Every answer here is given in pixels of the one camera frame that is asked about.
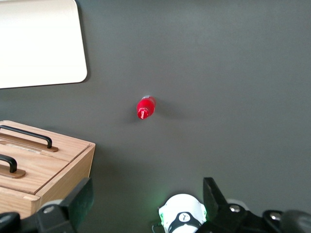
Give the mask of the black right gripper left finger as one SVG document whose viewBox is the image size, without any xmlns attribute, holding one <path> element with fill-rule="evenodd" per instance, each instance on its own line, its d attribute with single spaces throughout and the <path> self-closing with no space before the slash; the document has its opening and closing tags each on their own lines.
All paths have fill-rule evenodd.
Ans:
<svg viewBox="0 0 311 233">
<path fill-rule="evenodd" d="M 91 178 L 83 178 L 77 186 L 64 198 L 60 206 L 77 230 L 83 223 L 94 203 L 93 182 Z"/>
</svg>

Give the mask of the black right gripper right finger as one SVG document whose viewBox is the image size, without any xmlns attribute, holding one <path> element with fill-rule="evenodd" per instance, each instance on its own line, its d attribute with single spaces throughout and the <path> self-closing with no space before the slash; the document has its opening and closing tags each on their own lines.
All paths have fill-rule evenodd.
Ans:
<svg viewBox="0 0 311 233">
<path fill-rule="evenodd" d="M 215 180 L 211 177 L 203 178 L 203 201 L 209 221 L 214 221 L 221 216 L 244 212 L 242 206 L 227 202 Z"/>
</svg>

